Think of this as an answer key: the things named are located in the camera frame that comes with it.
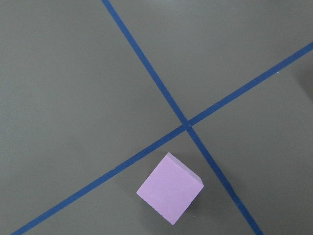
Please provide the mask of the pink foam cube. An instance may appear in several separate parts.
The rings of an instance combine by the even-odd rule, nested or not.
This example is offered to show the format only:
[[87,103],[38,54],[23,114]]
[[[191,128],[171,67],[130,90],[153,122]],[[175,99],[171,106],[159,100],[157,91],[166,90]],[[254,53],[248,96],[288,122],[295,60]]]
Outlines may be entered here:
[[203,187],[197,174],[167,153],[136,193],[174,225]]

